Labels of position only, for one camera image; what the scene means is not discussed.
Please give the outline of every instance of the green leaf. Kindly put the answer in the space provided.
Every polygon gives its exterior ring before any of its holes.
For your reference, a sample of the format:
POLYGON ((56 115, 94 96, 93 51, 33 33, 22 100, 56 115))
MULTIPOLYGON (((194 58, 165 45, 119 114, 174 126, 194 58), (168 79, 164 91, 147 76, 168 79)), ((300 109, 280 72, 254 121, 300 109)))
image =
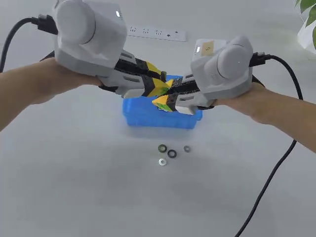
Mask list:
POLYGON ((312 7, 310 14, 308 16, 306 27, 308 27, 311 23, 316 20, 316 5, 312 7))
POLYGON ((316 0, 302 0, 301 1, 301 13, 303 13, 307 8, 313 6, 316 0))
POLYGON ((313 30, 313 43, 314 43, 314 48, 316 49, 316 27, 313 30))

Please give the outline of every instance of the power strip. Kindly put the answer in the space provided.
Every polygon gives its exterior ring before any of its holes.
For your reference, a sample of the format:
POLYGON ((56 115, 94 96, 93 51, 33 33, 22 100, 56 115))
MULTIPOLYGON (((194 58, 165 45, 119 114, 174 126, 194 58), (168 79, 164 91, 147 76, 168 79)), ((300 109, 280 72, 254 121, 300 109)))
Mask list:
POLYGON ((153 26, 127 25, 127 35, 158 40, 187 41, 187 34, 180 30, 166 30, 153 26))

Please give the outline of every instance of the blue plastic box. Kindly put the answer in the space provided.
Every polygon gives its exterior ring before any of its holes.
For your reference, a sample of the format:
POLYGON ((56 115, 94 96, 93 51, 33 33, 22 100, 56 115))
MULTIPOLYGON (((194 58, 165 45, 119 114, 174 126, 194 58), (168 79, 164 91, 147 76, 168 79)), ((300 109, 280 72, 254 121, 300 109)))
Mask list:
MULTIPOLYGON (((167 76, 167 80, 177 76, 167 76)), ((193 129, 203 117, 202 111, 195 115, 165 112, 152 104, 154 97, 139 97, 123 100, 123 114, 130 126, 175 127, 193 129)))

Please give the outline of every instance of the black rubber washer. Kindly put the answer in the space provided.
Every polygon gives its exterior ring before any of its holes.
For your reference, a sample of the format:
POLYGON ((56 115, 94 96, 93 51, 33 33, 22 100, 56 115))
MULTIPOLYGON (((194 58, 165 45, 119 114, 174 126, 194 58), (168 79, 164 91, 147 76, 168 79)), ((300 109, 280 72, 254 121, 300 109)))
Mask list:
POLYGON ((177 157, 177 152, 175 150, 169 150, 168 151, 168 156, 169 156, 169 158, 176 158, 177 157))
POLYGON ((158 151, 160 151, 161 153, 165 153, 167 151, 167 146, 165 144, 161 144, 158 146, 158 151))

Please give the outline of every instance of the label sticker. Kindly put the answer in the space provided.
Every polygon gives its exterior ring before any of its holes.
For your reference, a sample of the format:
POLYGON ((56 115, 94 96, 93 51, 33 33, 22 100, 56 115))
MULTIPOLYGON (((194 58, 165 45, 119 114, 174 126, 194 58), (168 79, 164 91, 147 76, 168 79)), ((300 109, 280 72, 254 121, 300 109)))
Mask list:
POLYGON ((202 56, 213 56, 213 54, 214 54, 214 41, 203 43, 201 55, 202 56))

